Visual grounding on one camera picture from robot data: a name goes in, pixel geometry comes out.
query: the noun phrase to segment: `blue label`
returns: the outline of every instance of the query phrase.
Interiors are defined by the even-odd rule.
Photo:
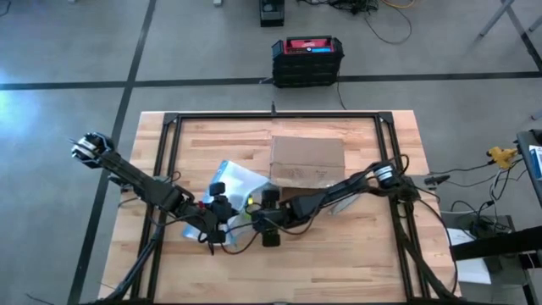
[[[319,47],[319,48],[314,48],[312,50],[313,53],[326,53],[326,52],[331,52],[331,48],[329,47]]]

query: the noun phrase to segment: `clear plastic bag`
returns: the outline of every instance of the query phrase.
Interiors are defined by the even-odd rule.
[[[239,212],[239,215],[228,220],[228,228],[237,225],[243,225],[251,221],[250,217],[245,213],[245,205],[248,197],[253,197],[258,200],[260,191],[269,186],[269,178],[260,174],[254,173],[249,169],[245,169],[239,164],[224,160],[218,167],[211,183],[223,182],[226,185],[224,195],[231,203],[231,207]],[[213,197],[209,195],[209,189],[205,191],[202,202],[210,203]],[[253,232],[250,225],[231,231],[226,236],[225,245],[234,245],[238,236],[241,234]],[[200,231],[191,225],[187,225],[183,230],[182,236],[191,239],[197,239]]]

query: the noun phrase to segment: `table leg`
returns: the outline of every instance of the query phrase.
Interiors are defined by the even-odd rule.
[[[502,5],[501,7],[499,8],[499,10],[497,10],[497,12],[493,15],[493,17],[491,17],[491,19],[489,20],[488,24],[485,25],[485,27],[482,29],[482,31],[480,32],[480,35],[481,36],[486,36],[489,32],[489,30],[491,30],[491,28],[493,27],[493,25],[495,25],[495,23],[497,23],[497,21],[499,20],[499,18],[506,12],[506,10],[512,5],[512,3],[514,3],[515,0],[506,0]]]

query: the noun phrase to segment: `black storage crate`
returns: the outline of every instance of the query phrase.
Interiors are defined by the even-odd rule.
[[[325,39],[331,52],[311,53],[300,48],[285,50],[291,47],[292,41]],[[330,86],[337,81],[340,61],[345,56],[342,43],[331,36],[289,37],[275,43],[273,49],[273,84],[278,88]]]

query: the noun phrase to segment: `yellow cable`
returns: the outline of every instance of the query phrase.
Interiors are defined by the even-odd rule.
[[[391,6],[392,8],[410,8],[416,2],[416,0],[411,0],[411,2],[407,5],[397,5],[397,4],[389,3],[386,0],[381,0],[381,1],[384,4]]]

